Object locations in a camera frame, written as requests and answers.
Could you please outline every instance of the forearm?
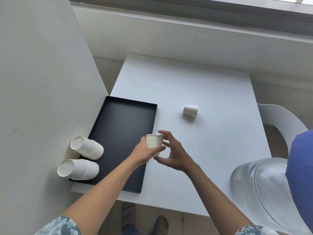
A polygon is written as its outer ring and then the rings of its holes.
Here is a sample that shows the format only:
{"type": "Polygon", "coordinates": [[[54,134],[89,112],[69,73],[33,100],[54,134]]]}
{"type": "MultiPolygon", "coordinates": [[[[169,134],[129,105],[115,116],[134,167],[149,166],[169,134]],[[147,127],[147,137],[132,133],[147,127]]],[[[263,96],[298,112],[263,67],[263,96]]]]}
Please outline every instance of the forearm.
{"type": "Polygon", "coordinates": [[[84,235],[95,235],[114,205],[131,173],[137,168],[127,158],[96,186],[84,194],[63,215],[76,222],[84,235]]]}
{"type": "Polygon", "coordinates": [[[234,235],[253,223],[195,164],[186,171],[220,235],[234,235]]]}

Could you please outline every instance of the chair backrest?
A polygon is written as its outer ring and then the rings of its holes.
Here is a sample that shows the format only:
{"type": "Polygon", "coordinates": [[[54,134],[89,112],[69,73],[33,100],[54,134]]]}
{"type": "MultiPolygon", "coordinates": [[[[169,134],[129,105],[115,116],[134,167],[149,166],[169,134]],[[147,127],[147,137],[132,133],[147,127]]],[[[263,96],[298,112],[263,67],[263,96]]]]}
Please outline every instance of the chair backrest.
{"type": "Polygon", "coordinates": [[[307,131],[306,126],[290,111],[278,105],[258,104],[263,124],[275,126],[283,135],[288,152],[295,136],[307,131]]]}

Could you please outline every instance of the floral sleeve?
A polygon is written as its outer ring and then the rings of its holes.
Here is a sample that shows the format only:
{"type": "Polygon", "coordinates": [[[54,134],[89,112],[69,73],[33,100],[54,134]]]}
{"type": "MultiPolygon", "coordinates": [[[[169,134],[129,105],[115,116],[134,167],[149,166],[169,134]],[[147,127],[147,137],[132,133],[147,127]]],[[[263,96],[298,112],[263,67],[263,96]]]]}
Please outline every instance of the floral sleeve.
{"type": "Polygon", "coordinates": [[[76,223],[65,216],[60,216],[42,229],[35,235],[82,235],[76,223]]]}
{"type": "Polygon", "coordinates": [[[245,226],[236,232],[235,235],[265,235],[257,226],[245,226]]]}

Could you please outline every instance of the hand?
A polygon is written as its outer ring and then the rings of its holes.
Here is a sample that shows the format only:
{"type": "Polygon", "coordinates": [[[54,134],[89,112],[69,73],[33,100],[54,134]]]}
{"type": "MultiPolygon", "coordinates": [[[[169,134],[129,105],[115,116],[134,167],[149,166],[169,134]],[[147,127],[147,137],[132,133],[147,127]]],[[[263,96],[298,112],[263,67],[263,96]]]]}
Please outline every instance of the hand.
{"type": "Polygon", "coordinates": [[[186,153],[182,144],[173,137],[172,133],[165,130],[159,130],[162,137],[168,142],[163,142],[163,144],[171,149],[170,156],[168,158],[155,157],[154,159],[165,166],[172,167],[176,170],[187,172],[196,163],[193,159],[186,153]]]}
{"type": "Polygon", "coordinates": [[[156,148],[148,148],[146,137],[142,137],[140,142],[135,146],[133,152],[129,155],[129,159],[132,159],[136,167],[149,161],[156,153],[162,152],[166,149],[165,146],[159,146],[156,148]]]}

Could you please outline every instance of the black tray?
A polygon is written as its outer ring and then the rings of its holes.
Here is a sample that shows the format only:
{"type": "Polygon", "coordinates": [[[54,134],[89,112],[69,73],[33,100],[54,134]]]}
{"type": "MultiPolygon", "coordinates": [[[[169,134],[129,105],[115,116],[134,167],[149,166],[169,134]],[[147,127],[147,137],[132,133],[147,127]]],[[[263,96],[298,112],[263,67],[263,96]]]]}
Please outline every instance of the black tray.
{"type": "MultiPolygon", "coordinates": [[[[96,185],[124,161],[140,138],[152,133],[156,109],[156,104],[107,96],[88,137],[104,148],[103,155],[94,161],[99,165],[99,173],[92,180],[77,182],[96,185]]],[[[145,170],[146,164],[138,167],[123,190],[140,193],[145,170]]]]}

